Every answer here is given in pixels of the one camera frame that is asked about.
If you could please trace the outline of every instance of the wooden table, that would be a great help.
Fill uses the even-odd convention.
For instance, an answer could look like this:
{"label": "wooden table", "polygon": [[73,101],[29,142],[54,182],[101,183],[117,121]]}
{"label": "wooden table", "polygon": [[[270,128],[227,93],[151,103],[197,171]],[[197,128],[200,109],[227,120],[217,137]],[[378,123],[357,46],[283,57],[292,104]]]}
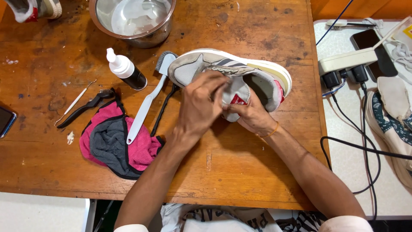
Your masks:
{"label": "wooden table", "polygon": [[[122,200],[134,181],[124,180],[80,153],[80,134],[97,108],[64,130],[53,125],[70,103],[92,84],[76,107],[99,89],[121,91],[126,113],[135,117],[157,85],[159,55],[210,47],[236,56],[286,67],[292,91],[273,117],[325,163],[319,139],[326,135],[310,1],[179,0],[165,43],[138,49],[99,31],[87,1],[62,1],[58,20],[19,24],[6,9],[0,24],[0,102],[19,114],[0,140],[0,191],[49,196]],[[126,55],[144,73],[148,86],[137,92],[112,74],[106,48]],[[18,61],[8,64],[7,60]],[[152,129],[171,82],[162,89],[144,125]],[[158,135],[177,117],[181,92],[169,101]],[[75,134],[71,145],[67,134]],[[218,119],[182,162],[167,202],[286,209],[314,209],[281,159],[237,123]]]}

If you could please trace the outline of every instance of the stainless steel bowl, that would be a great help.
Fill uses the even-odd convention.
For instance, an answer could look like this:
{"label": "stainless steel bowl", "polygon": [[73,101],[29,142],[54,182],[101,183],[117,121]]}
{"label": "stainless steel bowl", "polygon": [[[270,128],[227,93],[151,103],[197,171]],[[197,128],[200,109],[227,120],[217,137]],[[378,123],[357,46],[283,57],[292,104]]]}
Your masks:
{"label": "stainless steel bowl", "polygon": [[104,33],[127,41],[133,46],[140,48],[154,47],[163,42],[170,33],[173,10],[176,6],[176,0],[170,2],[170,10],[167,16],[153,29],[148,32],[133,35],[122,36],[113,32],[111,19],[114,9],[122,0],[90,0],[89,11],[90,17],[94,24]]}

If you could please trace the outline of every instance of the phone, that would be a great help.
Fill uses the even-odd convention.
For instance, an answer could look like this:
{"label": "phone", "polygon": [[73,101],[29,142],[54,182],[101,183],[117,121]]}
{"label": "phone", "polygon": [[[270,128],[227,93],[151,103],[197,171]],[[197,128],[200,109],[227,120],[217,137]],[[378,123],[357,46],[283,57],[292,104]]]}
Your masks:
{"label": "phone", "polygon": [[17,114],[0,107],[0,138],[9,132],[16,118]]}
{"label": "phone", "polygon": [[[351,42],[356,50],[373,47],[379,41],[380,39],[374,29],[362,31],[351,36]],[[396,76],[398,71],[396,70],[388,52],[385,50],[385,47],[382,44],[379,45],[375,49],[375,53],[378,57],[378,61],[365,66],[365,69],[369,73],[371,79],[376,82],[376,79],[380,76]]]}

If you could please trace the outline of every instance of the hand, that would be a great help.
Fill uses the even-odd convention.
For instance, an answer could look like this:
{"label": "hand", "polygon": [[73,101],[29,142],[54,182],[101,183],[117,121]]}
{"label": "hand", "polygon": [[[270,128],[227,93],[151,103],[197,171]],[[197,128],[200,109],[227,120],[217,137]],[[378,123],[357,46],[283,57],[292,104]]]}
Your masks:
{"label": "hand", "polygon": [[222,93],[229,78],[207,70],[194,80],[183,90],[175,131],[196,143],[222,113]]}
{"label": "hand", "polygon": [[237,121],[248,131],[264,137],[272,133],[277,123],[272,116],[264,109],[256,93],[250,89],[250,99],[248,105],[230,104],[223,106],[223,110],[228,113],[241,115]]}

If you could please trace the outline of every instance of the sneaker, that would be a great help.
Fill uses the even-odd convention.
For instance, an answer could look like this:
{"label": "sneaker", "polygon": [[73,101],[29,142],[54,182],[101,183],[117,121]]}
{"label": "sneaker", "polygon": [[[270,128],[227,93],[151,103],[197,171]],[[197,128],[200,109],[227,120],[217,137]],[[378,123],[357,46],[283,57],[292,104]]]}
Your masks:
{"label": "sneaker", "polygon": [[[205,69],[219,71],[231,78],[222,96],[223,105],[248,104],[249,88],[252,88],[266,111],[272,112],[292,88],[290,74],[276,63],[240,58],[211,48],[196,49],[179,56],[170,64],[168,76],[173,83],[184,88]],[[230,122],[240,118],[238,114],[224,113],[223,116]]]}
{"label": "sneaker", "polygon": [[[410,156],[412,116],[405,84],[396,77],[379,77],[377,82],[378,89],[368,92],[366,121],[390,152]],[[391,160],[399,180],[412,188],[412,161],[395,157]]]}
{"label": "sneaker", "polygon": [[57,19],[61,16],[59,0],[5,0],[19,23],[37,22],[38,18]]}

